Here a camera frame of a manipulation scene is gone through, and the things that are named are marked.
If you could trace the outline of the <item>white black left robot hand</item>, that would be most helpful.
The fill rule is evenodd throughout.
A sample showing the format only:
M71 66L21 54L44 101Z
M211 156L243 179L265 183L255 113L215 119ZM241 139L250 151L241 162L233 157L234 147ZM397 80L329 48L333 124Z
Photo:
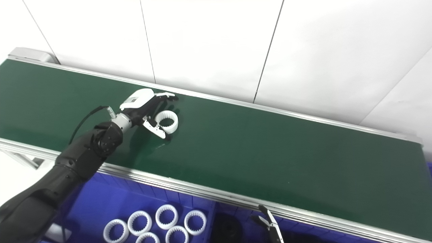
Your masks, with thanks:
M152 117L152 114L164 101L177 101L173 93L161 92L155 93L152 89L139 89L132 93L121 105L120 112L117 116L124 119L128 128L142 126L164 140L171 140L171 131L163 127Z

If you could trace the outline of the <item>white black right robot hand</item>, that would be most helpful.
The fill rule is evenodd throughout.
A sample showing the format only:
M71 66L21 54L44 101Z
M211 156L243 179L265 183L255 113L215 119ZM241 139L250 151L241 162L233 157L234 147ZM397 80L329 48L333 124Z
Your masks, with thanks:
M258 205L258 209L267 217L261 217L260 215L251 215L250 218L258 225L265 228L270 235L272 243L284 243L282 233L280 231L278 222L271 213L271 211L264 205Z

